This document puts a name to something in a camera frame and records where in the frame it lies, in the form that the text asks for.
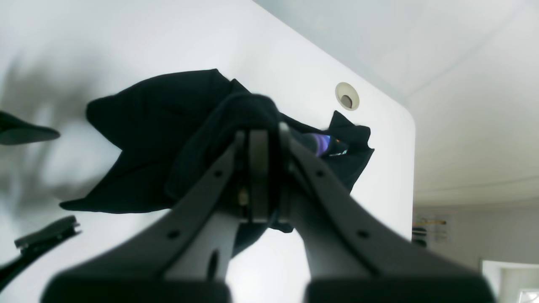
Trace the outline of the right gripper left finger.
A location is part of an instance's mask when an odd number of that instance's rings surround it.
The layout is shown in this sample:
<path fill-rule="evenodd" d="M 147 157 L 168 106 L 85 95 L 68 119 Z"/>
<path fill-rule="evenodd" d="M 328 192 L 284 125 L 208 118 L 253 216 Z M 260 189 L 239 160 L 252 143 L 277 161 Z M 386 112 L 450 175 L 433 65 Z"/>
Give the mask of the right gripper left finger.
<path fill-rule="evenodd" d="M 237 132 L 188 194 L 129 241 L 58 274 L 43 303 L 230 303 L 241 223 L 270 218 L 270 136 Z"/>

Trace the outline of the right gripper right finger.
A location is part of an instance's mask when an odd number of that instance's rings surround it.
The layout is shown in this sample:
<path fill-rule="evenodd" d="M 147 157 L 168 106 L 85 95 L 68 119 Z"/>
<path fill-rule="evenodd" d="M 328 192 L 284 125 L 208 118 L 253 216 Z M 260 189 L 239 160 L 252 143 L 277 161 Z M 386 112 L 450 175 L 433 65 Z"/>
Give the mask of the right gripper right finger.
<path fill-rule="evenodd" d="M 304 303 L 493 303 L 485 278 L 393 232 L 279 123 L 278 221 L 303 239 Z"/>

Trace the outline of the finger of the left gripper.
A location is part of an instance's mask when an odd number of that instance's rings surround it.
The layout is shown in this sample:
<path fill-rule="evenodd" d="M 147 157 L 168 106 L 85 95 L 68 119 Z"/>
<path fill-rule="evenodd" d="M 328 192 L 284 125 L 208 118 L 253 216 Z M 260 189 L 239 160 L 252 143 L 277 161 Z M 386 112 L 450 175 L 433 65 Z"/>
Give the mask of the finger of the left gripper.
<path fill-rule="evenodd" d="M 0 144 L 6 146 L 52 141 L 60 138 L 55 129 L 37 126 L 7 112 L 0 112 Z"/>
<path fill-rule="evenodd" d="M 48 251 L 79 234 L 80 223 L 75 215 L 58 219 L 48 226 L 14 241 L 19 255 L 0 268 L 0 290 L 4 290 L 19 274 Z"/>

